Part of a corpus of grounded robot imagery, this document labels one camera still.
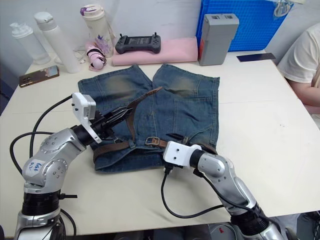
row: phone case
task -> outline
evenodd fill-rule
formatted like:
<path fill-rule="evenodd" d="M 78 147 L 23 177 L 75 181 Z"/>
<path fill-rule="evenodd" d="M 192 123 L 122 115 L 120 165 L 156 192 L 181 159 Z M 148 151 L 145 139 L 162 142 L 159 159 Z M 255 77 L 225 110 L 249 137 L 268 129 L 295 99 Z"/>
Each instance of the phone case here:
<path fill-rule="evenodd" d="M 42 81 L 52 79 L 59 76 L 58 66 L 50 66 L 39 71 L 34 71 L 19 77 L 19 86 L 24 88 L 26 86 L 40 83 Z"/>

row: denim shorts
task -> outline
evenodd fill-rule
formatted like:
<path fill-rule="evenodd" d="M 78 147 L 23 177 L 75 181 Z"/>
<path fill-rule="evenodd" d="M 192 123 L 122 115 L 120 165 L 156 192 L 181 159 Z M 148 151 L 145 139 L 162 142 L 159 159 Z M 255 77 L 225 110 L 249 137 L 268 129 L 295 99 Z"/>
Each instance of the denim shorts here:
<path fill-rule="evenodd" d="M 148 96 L 134 114 L 135 141 L 125 121 L 113 127 L 120 141 L 129 141 L 130 147 L 107 152 L 95 161 L 100 173 L 119 173 L 149 169 L 164 165 L 164 149 L 145 145 L 148 137 L 177 141 L 167 134 L 188 137 L 189 145 L 207 144 L 216 147 L 219 133 L 218 88 L 219 77 L 194 74 L 178 67 L 163 64 L 151 81 L 133 65 L 126 69 L 97 75 L 78 82 L 79 91 L 90 95 L 97 109 L 105 114 L 126 106 L 146 92 L 163 87 Z M 113 144 L 113 140 L 91 145 Z"/>

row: gray box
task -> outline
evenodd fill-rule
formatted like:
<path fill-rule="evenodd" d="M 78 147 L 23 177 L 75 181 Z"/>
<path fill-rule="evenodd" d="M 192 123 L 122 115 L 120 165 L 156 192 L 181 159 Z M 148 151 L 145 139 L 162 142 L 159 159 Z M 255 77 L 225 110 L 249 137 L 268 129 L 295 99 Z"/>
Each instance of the gray box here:
<path fill-rule="evenodd" d="M 224 63 L 238 26 L 239 19 L 233 13 L 204 15 L 198 58 L 201 66 Z"/>

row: water bottle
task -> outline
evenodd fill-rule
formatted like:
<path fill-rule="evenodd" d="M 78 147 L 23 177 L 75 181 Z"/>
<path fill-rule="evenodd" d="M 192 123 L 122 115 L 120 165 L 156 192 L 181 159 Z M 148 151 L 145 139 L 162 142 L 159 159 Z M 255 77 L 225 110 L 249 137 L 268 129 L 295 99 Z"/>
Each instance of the water bottle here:
<path fill-rule="evenodd" d="M 36 64 L 46 64 L 51 58 L 34 34 L 32 27 L 25 23 L 16 22 L 10 24 L 12 36 L 24 47 Z"/>
<path fill-rule="evenodd" d="M 80 14 L 90 29 L 91 37 L 106 58 L 112 57 L 114 46 L 111 39 L 111 28 L 105 11 L 99 4 L 89 4 L 80 9 Z"/>
<path fill-rule="evenodd" d="M 79 72 L 80 63 L 52 15 L 48 12 L 37 12 L 34 19 L 68 73 Z"/>

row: label sticker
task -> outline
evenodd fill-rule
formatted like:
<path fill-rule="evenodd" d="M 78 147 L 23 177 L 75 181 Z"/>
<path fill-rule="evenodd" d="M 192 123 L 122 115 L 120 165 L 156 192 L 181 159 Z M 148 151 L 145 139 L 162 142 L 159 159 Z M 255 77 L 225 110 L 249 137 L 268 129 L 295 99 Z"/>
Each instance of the label sticker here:
<path fill-rule="evenodd" d="M 41 161 L 41 160 L 38 160 L 38 159 L 33 159 L 29 163 L 29 165 L 28 165 L 28 167 L 27 167 L 27 169 L 25 171 L 25 174 L 27 176 L 33 177 L 34 175 L 38 174 L 41 171 L 44 163 L 45 163 L 45 161 Z"/>

